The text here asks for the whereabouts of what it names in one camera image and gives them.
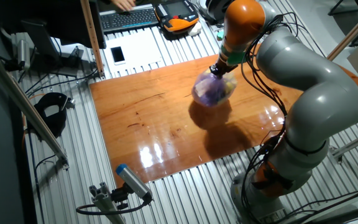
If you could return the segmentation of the person's bare hand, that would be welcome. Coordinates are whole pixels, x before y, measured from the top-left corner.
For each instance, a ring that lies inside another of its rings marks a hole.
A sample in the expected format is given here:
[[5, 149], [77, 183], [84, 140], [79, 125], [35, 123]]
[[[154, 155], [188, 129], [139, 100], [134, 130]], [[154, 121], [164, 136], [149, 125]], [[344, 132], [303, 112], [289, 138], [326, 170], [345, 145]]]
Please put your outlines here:
[[110, 0], [122, 11], [131, 11], [136, 6], [135, 0]]

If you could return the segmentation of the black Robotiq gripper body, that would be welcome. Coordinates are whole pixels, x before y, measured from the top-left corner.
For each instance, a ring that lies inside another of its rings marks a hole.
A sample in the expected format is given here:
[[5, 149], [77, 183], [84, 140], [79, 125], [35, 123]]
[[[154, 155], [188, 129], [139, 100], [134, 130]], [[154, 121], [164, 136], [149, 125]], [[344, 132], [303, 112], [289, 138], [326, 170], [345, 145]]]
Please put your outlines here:
[[225, 62], [222, 62], [220, 60], [218, 60], [215, 64], [213, 64], [216, 66], [216, 68], [218, 69], [218, 75], [217, 77], [222, 77], [223, 75], [225, 75], [226, 73], [229, 73], [231, 71], [233, 71], [235, 68], [238, 67], [238, 65], [227, 65]]

